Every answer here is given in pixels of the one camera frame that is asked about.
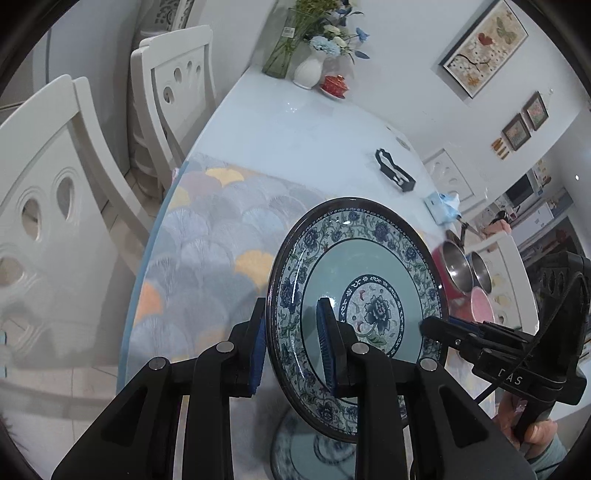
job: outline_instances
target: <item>framed picture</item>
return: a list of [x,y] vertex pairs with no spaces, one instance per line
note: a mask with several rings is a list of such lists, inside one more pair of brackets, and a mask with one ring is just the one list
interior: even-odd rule
[[519,150],[531,138],[530,130],[520,113],[503,129],[503,133],[513,150]]
[[546,106],[539,92],[536,92],[523,108],[534,130],[539,129],[548,120],[548,110],[546,110]]
[[474,98],[526,38],[525,28],[501,0],[486,10],[440,65]]

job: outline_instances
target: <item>white vase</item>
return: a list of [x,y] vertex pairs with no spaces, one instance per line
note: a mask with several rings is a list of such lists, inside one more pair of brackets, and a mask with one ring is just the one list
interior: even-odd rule
[[301,88],[310,90],[320,81],[322,65],[326,60],[326,52],[310,47],[312,53],[298,66],[294,73],[293,82]]

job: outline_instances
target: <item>vase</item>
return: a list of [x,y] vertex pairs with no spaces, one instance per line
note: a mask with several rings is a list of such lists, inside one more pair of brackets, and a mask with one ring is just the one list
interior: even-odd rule
[[277,41],[269,55],[262,72],[268,76],[284,79],[290,66],[291,57],[300,45],[308,29],[318,19],[295,8],[287,9],[287,19]]
[[320,81],[322,65],[326,60],[326,52],[310,46],[310,56],[296,68],[293,82],[301,88],[310,90]]

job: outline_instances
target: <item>glass vase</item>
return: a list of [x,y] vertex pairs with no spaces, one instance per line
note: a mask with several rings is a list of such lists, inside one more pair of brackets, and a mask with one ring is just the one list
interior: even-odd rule
[[290,66],[291,56],[296,51],[308,29],[318,19],[295,8],[287,9],[287,19],[275,49],[265,63],[262,72],[271,77],[284,79]]

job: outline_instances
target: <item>chair backrest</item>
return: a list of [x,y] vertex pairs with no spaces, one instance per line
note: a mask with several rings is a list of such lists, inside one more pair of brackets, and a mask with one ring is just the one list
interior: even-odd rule
[[458,148],[447,144],[424,160],[423,164],[440,193],[458,194],[460,212],[464,218],[469,219],[468,212],[472,212],[476,206],[485,206],[486,188],[484,182],[478,172],[462,162],[462,154]]
[[[0,320],[25,329],[23,368],[114,365],[135,277],[112,243],[82,162],[136,230],[147,214],[100,132],[86,78],[64,75],[0,125]],[[113,169],[116,175],[111,177]]]
[[207,25],[146,38],[131,54],[139,125],[165,189],[216,107]]
[[534,293],[511,235],[499,232],[466,248],[483,258],[492,279],[489,295],[496,321],[534,335],[539,328]]

